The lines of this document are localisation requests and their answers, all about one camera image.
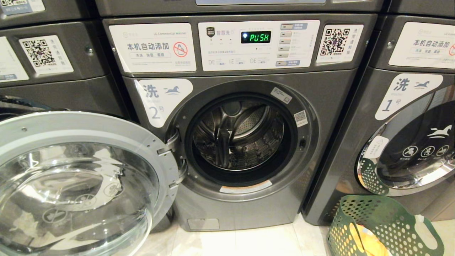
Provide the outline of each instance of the qr code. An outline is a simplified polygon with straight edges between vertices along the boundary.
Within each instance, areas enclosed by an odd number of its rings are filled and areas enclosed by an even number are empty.
[[[297,127],[308,124],[307,114],[306,114],[305,110],[295,113],[294,119],[295,119],[295,122],[297,123]]]
[[[320,55],[341,55],[348,40],[349,31],[349,28],[327,29],[325,31]]]
[[[2,6],[24,5],[27,0],[0,0]]]
[[[56,60],[52,57],[52,52],[47,45],[46,40],[23,41],[27,54],[31,58],[33,65],[36,67],[55,66]]]

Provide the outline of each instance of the display screen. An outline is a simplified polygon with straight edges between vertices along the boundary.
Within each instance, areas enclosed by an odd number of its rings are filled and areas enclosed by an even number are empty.
[[[243,44],[270,43],[271,31],[246,31],[242,32]]]

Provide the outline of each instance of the white tile floor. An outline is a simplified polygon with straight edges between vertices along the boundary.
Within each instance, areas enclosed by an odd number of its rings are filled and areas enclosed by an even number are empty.
[[[444,256],[455,256],[455,220],[434,222],[445,244]],[[176,222],[151,234],[137,256],[326,256],[328,227],[306,223],[238,231],[186,232]]]

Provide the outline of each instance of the open washer door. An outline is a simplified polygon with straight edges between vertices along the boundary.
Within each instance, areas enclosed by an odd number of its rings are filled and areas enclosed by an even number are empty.
[[[134,254],[177,192],[169,146],[105,114],[18,113],[0,119],[0,255]]]

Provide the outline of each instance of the green laundry basket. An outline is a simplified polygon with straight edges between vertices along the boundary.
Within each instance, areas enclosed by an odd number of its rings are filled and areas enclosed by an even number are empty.
[[[392,256],[442,256],[444,245],[431,222],[422,216],[417,218],[434,239],[428,245],[415,229],[416,217],[396,200],[381,195],[344,196],[327,236],[332,256],[367,256],[362,241],[361,245],[354,241],[351,223],[357,237],[360,233],[355,224],[373,232]]]

